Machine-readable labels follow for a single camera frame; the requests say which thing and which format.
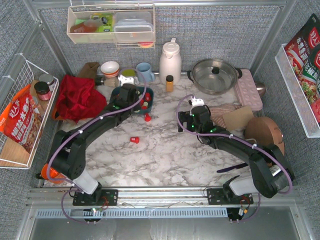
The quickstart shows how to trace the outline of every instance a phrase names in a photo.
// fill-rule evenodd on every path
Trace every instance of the wooden board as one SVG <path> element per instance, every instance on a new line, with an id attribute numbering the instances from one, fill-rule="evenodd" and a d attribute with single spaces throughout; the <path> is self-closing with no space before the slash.
<path id="1" fill-rule="evenodd" d="M 30 88 L 30 94 L 35 97 L 37 97 L 37 93 L 35 91 L 34 85 L 37 82 L 38 82 L 37 80 L 32 81 L 31 88 Z M 46 111 L 49 101 L 39 100 L 39 103 L 43 107 L 43 110 Z M 11 140 L 10 138 L 7 138 L 7 140 L 4 144 L 4 147 L 2 149 L 2 152 L 0 154 L 0 159 L 9 160 L 12 162 L 0 160 L 0 167 L 26 168 L 27 169 L 30 166 L 23 166 L 21 164 L 27 165 L 29 157 L 30 157 L 30 154 L 24 149 L 23 146 L 21 146 L 19 143 L 16 143 L 13 140 Z"/>

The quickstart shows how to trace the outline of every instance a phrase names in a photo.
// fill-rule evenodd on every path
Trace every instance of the thermos lid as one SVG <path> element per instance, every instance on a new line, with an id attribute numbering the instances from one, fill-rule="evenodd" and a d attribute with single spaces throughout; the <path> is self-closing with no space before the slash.
<path id="1" fill-rule="evenodd" d="M 180 52 L 180 46 L 176 43 L 176 39 L 172 38 L 171 41 L 163 45 L 162 51 L 165 54 L 175 55 Z"/>

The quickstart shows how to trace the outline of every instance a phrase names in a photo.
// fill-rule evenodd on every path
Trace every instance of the pot handle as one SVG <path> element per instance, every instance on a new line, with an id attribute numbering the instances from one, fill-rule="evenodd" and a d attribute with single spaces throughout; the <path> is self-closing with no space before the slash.
<path id="1" fill-rule="evenodd" d="M 189 79 L 191 82 L 194 82 L 194 80 L 191 78 L 191 71 L 187 71 L 187 72 L 186 72 L 186 75 L 188 76 L 188 79 Z"/>
<path id="2" fill-rule="evenodd" d="M 234 69 L 237 70 L 237 72 L 238 72 L 238 74 L 239 74 L 238 79 L 242 78 L 242 71 L 241 71 L 241 69 L 240 69 L 240 68 L 237 68 L 237 67 L 235 67 Z"/>

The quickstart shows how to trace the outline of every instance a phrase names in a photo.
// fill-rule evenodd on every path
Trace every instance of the orange bottle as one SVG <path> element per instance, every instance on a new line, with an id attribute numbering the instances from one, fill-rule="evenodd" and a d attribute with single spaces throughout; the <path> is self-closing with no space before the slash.
<path id="1" fill-rule="evenodd" d="M 94 33 L 98 27 L 107 23 L 107 18 L 101 17 L 98 19 L 89 19 L 70 28 L 70 33 Z"/>

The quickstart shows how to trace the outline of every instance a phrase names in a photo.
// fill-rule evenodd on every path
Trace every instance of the black cable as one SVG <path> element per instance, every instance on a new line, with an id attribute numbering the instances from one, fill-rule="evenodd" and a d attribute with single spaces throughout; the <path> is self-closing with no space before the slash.
<path id="1" fill-rule="evenodd" d="M 200 141 L 200 138 L 199 138 L 199 136 L 198 136 L 198 135 L 196 136 L 196 138 L 198 139 L 198 141 L 199 141 L 201 144 L 204 144 L 204 142 L 203 142 L 203 141 Z"/>
<path id="2" fill-rule="evenodd" d="M 75 195 L 72 196 L 71 193 L 70 193 L 70 191 L 71 191 L 71 189 L 72 189 L 73 187 L 74 187 L 74 186 L 71 186 L 70 189 L 69 189 L 69 196 L 74 199 L 74 198 L 75 198 Z"/>
<path id="3" fill-rule="evenodd" d="M 210 187 L 207 186 L 207 187 L 205 187 L 205 188 L 203 189 L 203 195 L 204 195 L 206 198 L 208 198 L 208 195 L 205 194 L 205 190 L 206 190 L 206 189 L 209 189 L 209 188 L 210 188 Z"/>

